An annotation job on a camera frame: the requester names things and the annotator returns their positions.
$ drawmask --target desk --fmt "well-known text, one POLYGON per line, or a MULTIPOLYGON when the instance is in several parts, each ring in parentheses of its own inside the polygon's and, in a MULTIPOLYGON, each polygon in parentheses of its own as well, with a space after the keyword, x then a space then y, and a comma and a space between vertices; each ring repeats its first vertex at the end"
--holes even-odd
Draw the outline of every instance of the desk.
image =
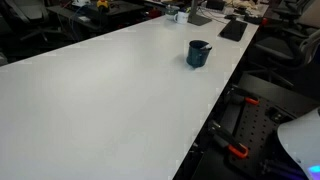
MULTIPOLYGON (((112 4, 115 5, 119 5, 120 8, 111 8, 110 12, 106 13, 107 16, 116 16, 116 15, 120 15, 123 13, 127 13, 127 12, 131 12, 131 11, 137 11, 137 10, 141 10, 144 7, 137 5, 137 4, 132 4, 132 3, 128 3, 128 2, 124 2, 124 1, 113 1, 112 4)), ((69 10, 67 8, 62 8, 61 6, 51 6, 47 8, 48 11, 56 13, 60 16, 63 16, 65 18, 73 18, 74 21, 76 21, 79 24, 82 24, 90 29, 93 30, 99 30, 100 26, 99 24, 94 24, 91 21, 90 22, 83 22, 82 20, 80 20, 78 17, 83 16, 81 14, 76 14, 75 15, 75 11, 69 10)))
POLYGON ((257 10, 253 10, 253 9, 250 9, 248 11, 251 12, 251 14, 253 15, 258 15, 258 16, 264 16, 264 14, 267 12, 268 8, 269 8, 269 5, 267 4, 258 4, 257 5, 257 10))
POLYGON ((166 5, 153 0, 142 0, 143 5, 160 10, 162 14, 166 13, 166 5))
POLYGON ((162 16, 0 67, 0 179, 172 179, 258 28, 224 26, 162 16))

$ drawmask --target red handle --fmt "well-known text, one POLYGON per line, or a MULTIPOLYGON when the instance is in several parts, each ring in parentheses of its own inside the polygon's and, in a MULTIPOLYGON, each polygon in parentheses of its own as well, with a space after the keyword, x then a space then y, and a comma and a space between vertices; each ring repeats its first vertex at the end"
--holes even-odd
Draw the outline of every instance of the red handle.
POLYGON ((256 99, 252 99, 252 98, 244 98, 244 100, 247 102, 247 103, 250 103, 252 105, 258 105, 259 104, 259 100, 256 100, 256 99))
POLYGON ((236 148, 234 148, 231 144, 228 145, 228 149, 230 152, 232 152, 234 155, 236 155, 238 158, 240 159, 244 159, 248 156, 249 150, 247 147, 245 147, 244 145, 240 144, 243 149, 245 150, 244 153, 238 151, 236 148))

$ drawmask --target office chair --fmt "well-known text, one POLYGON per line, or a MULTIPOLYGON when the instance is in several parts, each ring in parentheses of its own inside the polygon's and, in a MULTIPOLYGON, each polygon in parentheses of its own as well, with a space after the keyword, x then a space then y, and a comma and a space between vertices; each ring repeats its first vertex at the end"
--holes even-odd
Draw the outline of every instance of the office chair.
POLYGON ((0 13, 0 36, 12 33, 12 29, 7 23, 6 19, 0 13))
POLYGON ((295 27, 283 27, 282 31, 303 39, 308 38, 316 29, 320 28, 319 7, 320 1, 313 1, 297 19, 295 27))
POLYGON ((274 78, 293 87, 294 85, 290 81, 280 76, 275 71, 299 70, 309 64, 314 58, 320 44, 320 30, 317 30, 307 39, 301 41, 301 43, 296 44, 294 37, 284 37, 283 39, 268 37, 258 41, 254 46, 268 56, 268 62, 272 67, 249 62, 261 69, 245 71, 244 73, 267 73, 270 82, 272 81, 272 78, 274 78))
POLYGON ((45 33, 61 33, 61 30, 52 30, 51 27, 43 28, 42 24, 49 21, 48 12, 43 2, 40 0, 4 0, 1 6, 5 9, 8 16, 14 20, 21 20, 25 25, 34 26, 35 29, 30 30, 30 33, 21 37, 24 41, 36 35, 42 35, 45 41, 48 41, 45 33))
POLYGON ((310 0, 285 0, 287 8, 275 8, 272 11, 280 16, 280 19, 288 20, 289 26, 294 26, 294 21, 298 19, 310 0))
POLYGON ((6 56, 1 52, 1 49, 0 49, 0 66, 6 65, 6 64, 8 64, 8 60, 6 56))

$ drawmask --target white robot part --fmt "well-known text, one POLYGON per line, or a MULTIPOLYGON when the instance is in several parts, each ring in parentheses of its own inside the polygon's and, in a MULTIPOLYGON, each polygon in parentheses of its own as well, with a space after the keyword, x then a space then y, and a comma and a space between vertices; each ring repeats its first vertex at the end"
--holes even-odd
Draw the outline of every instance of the white robot part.
POLYGON ((309 179, 320 180, 320 107, 278 128, 281 145, 309 179))
POLYGON ((82 7, 91 4, 90 0, 73 0, 72 5, 82 7))

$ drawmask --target laptop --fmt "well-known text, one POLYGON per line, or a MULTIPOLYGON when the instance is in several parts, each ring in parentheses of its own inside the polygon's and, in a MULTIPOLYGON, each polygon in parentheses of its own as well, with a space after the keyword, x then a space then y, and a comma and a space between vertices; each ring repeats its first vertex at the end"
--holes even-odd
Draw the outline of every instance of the laptop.
POLYGON ((220 32, 220 36, 234 41, 240 41, 247 25, 248 24, 244 22, 231 20, 220 32))
POLYGON ((208 0, 206 8, 222 11, 226 2, 222 0, 208 0))

